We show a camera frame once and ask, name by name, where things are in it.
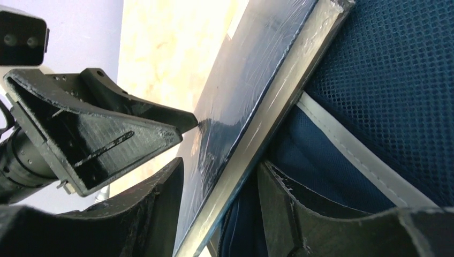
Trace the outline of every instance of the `gray fabric strap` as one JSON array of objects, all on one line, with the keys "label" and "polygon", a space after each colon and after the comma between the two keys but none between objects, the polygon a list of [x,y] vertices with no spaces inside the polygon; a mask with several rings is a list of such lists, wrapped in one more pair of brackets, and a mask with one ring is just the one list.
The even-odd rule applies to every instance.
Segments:
[{"label": "gray fabric strap", "polygon": [[367,179],[398,207],[435,207],[427,196],[392,170],[307,93],[297,106]]}]

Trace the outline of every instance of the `clear plastic film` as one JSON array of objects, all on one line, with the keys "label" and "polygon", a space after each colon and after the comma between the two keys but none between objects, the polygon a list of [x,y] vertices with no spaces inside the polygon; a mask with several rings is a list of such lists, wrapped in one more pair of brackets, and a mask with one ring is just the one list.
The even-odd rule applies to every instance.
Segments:
[{"label": "clear plastic film", "polygon": [[185,182],[175,256],[197,256],[354,6],[249,0],[218,53],[178,156]]}]

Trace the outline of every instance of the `black camera module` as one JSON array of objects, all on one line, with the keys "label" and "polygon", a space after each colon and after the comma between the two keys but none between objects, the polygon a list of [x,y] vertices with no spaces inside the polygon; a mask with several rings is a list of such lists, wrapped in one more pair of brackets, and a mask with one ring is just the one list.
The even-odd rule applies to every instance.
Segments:
[{"label": "black camera module", "polygon": [[40,18],[0,10],[0,66],[38,66],[49,30]]}]

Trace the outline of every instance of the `black 3d-printed bracket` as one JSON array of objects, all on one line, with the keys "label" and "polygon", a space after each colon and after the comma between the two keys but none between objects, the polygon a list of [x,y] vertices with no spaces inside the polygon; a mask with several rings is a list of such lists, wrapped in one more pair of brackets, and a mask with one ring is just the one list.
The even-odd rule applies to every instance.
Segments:
[{"label": "black 3d-printed bracket", "polygon": [[101,69],[4,77],[11,113],[69,193],[87,196],[182,141],[189,112],[137,98]]}]

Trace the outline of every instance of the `black cylindrical motor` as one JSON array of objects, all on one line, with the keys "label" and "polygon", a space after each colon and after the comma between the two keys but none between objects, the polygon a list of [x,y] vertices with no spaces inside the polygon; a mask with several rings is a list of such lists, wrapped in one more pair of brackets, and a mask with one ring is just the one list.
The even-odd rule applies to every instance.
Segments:
[{"label": "black cylindrical motor", "polygon": [[57,180],[20,128],[2,142],[0,156],[0,204],[19,202]]}]

